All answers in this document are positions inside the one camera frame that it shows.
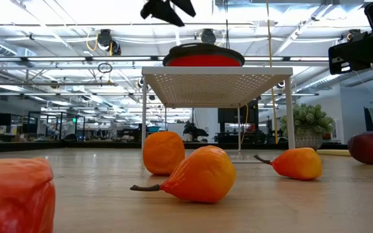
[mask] potted plant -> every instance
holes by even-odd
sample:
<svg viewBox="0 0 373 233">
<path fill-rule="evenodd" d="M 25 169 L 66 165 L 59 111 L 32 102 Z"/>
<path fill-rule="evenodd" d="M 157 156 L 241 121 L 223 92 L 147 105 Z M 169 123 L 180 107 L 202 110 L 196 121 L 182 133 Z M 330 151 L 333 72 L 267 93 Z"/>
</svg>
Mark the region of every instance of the potted plant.
<svg viewBox="0 0 373 233">
<path fill-rule="evenodd" d="M 322 111 L 319 104 L 316 106 L 294 105 L 293 118 L 296 148 L 309 147 L 317 150 L 322 146 L 322 135 L 332 132 L 333 119 Z M 288 135 L 286 117 L 280 119 L 280 125 L 285 135 Z"/>
</svg>

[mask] red apple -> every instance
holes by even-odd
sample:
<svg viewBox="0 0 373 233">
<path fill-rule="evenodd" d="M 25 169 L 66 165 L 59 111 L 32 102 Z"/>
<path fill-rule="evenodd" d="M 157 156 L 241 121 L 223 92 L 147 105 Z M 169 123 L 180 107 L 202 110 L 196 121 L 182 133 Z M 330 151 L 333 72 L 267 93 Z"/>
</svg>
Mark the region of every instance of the red apple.
<svg viewBox="0 0 373 233">
<path fill-rule="evenodd" d="M 348 141 L 350 155 L 359 162 L 373 164 L 373 132 L 355 135 Z"/>
</svg>

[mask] plastic fruit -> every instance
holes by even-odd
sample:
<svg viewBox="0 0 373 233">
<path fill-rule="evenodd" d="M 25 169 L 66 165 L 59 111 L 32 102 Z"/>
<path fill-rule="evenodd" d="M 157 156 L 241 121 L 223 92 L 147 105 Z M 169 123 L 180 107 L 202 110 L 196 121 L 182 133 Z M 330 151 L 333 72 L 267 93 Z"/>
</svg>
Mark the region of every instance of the plastic fruit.
<svg viewBox="0 0 373 233">
<path fill-rule="evenodd" d="M 0 232 L 52 233 L 55 190 L 45 159 L 0 159 Z"/>
<path fill-rule="evenodd" d="M 152 133 L 145 140 L 143 163 L 152 174 L 170 175 L 184 158 L 184 143 L 177 133 Z"/>
<path fill-rule="evenodd" d="M 162 185 L 133 185 L 130 189 L 164 190 L 185 201 L 216 203 L 228 193 L 235 179 L 236 170 L 227 153 L 216 146 L 205 146 L 184 159 Z"/>
<path fill-rule="evenodd" d="M 355 135 L 348 141 L 350 155 L 364 164 L 373 164 L 373 132 Z"/>
<path fill-rule="evenodd" d="M 279 175 L 291 177 L 301 181 L 316 179 L 322 175 L 322 162 L 319 155 L 311 148 L 297 148 L 285 151 L 273 162 L 256 159 L 273 166 Z"/>
</svg>

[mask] yellow object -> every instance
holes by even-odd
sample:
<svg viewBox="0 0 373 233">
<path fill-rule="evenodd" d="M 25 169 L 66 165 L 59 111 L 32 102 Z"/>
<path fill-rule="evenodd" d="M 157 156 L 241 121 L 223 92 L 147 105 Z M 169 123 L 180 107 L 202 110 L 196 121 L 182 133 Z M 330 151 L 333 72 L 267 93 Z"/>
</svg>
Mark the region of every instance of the yellow object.
<svg viewBox="0 0 373 233">
<path fill-rule="evenodd" d="M 92 48 L 90 47 L 90 45 L 89 45 L 89 36 L 90 36 L 90 31 L 89 31 L 89 33 L 87 33 L 87 40 L 85 41 L 85 45 L 87 46 L 87 48 L 88 48 L 89 50 L 94 51 L 94 50 L 97 49 L 97 39 L 98 39 L 98 34 L 96 35 L 96 44 L 95 44 L 95 48 L 94 48 L 94 49 L 92 49 Z"/>
<path fill-rule="evenodd" d="M 319 155 L 338 155 L 338 156 L 350 156 L 348 150 L 317 150 Z"/>
</svg>

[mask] red object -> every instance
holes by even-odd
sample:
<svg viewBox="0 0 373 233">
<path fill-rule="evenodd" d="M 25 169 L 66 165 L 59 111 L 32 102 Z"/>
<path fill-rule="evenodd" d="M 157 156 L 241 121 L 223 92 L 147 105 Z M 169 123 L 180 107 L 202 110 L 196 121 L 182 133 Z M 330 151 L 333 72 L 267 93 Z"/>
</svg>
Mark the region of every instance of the red object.
<svg viewBox="0 0 373 233">
<path fill-rule="evenodd" d="M 45 159 L 0 159 L 0 233 L 51 233 L 55 190 Z"/>
<path fill-rule="evenodd" d="M 350 155 L 359 162 L 373 164 L 373 132 L 353 136 L 348 141 Z"/>
<path fill-rule="evenodd" d="M 176 58 L 167 66 L 171 67 L 241 67 L 241 63 L 234 58 L 223 55 L 191 55 Z"/>
</svg>

